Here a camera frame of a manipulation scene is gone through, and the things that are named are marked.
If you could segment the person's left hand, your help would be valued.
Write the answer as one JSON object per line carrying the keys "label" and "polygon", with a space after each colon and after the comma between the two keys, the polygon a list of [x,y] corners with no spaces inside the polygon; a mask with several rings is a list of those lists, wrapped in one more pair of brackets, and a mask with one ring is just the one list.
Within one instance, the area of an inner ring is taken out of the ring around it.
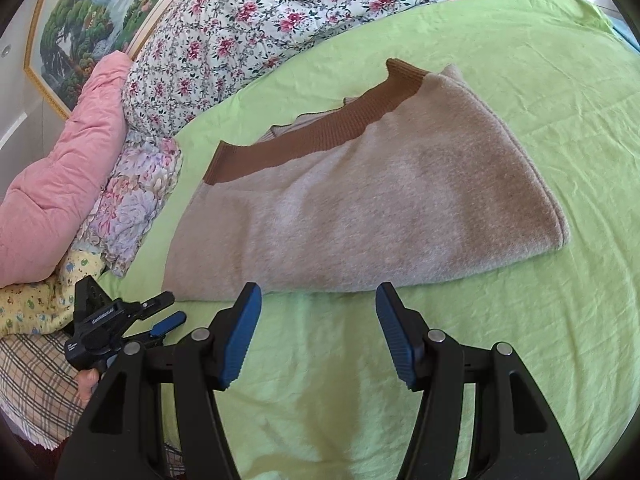
{"label": "person's left hand", "polygon": [[100,372],[95,368],[91,370],[81,370],[76,376],[77,385],[77,400],[79,404],[85,408],[93,393],[96,390],[96,386],[100,381]]}

